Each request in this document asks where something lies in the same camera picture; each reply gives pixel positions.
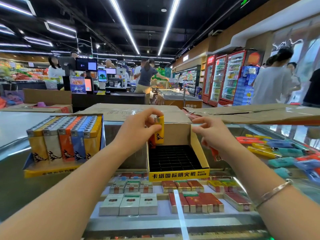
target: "left hand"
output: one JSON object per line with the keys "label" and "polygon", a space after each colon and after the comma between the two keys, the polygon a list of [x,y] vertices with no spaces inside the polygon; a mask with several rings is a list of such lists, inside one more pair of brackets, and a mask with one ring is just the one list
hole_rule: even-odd
{"label": "left hand", "polygon": [[163,116],[160,110],[149,108],[135,115],[130,115],[122,124],[115,139],[114,145],[125,145],[126,157],[138,151],[148,141],[148,139],[162,126],[154,124],[154,117],[151,115]]}

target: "ceiling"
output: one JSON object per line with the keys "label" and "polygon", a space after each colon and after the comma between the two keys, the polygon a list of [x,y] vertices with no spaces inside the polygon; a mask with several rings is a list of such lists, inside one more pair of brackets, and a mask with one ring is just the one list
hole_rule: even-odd
{"label": "ceiling", "polygon": [[[36,15],[25,15],[12,11],[1,6],[0,3],[0,24],[14,32],[14,35],[0,32],[0,43],[26,44],[31,47],[0,47],[0,49],[50,53],[51,51],[77,50],[79,46],[83,54],[90,54],[91,45],[87,41],[91,39],[94,53],[97,52],[95,45],[99,44],[98,53],[137,55],[110,0],[29,1]],[[140,54],[150,57],[157,56],[174,0],[116,1]],[[177,57],[185,49],[192,48],[208,37],[208,33],[212,30],[227,29],[269,0],[250,0],[241,7],[242,1],[180,0],[161,56]],[[31,12],[30,5],[25,0],[0,0],[0,2]],[[76,30],[76,34],[51,24],[46,27],[45,21],[70,27]],[[80,39],[78,40],[79,44],[77,44],[76,38],[72,38],[75,35]],[[37,41],[29,43],[24,39],[24,36],[49,41],[53,47],[36,44]],[[99,57],[122,59],[119,56],[100,55]],[[139,58],[128,57],[128,59],[137,60]],[[170,59],[157,60],[171,62]]]}

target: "black grid insert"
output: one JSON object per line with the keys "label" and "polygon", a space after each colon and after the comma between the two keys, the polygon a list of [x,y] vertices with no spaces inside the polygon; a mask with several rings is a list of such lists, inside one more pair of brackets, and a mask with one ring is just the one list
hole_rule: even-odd
{"label": "black grid insert", "polygon": [[189,145],[164,145],[149,149],[150,172],[199,170],[201,164]]}

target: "bracelet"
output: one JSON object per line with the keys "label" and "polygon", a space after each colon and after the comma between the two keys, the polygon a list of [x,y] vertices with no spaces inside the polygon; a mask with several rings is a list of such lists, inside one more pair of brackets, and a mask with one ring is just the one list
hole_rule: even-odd
{"label": "bracelet", "polygon": [[272,197],[274,197],[277,193],[279,193],[281,190],[283,190],[287,185],[292,185],[293,181],[289,178],[285,180],[286,182],[282,185],[279,185],[278,187],[274,188],[271,192],[267,192],[264,195],[261,196],[261,201],[256,204],[256,209],[258,209],[263,203],[270,200]]}

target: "black shirt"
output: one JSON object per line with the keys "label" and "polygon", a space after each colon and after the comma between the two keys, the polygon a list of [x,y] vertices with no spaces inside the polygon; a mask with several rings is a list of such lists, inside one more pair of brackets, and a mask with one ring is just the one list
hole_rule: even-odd
{"label": "black shirt", "polygon": [[304,102],[320,105],[320,69],[315,70],[310,78],[310,86]]}

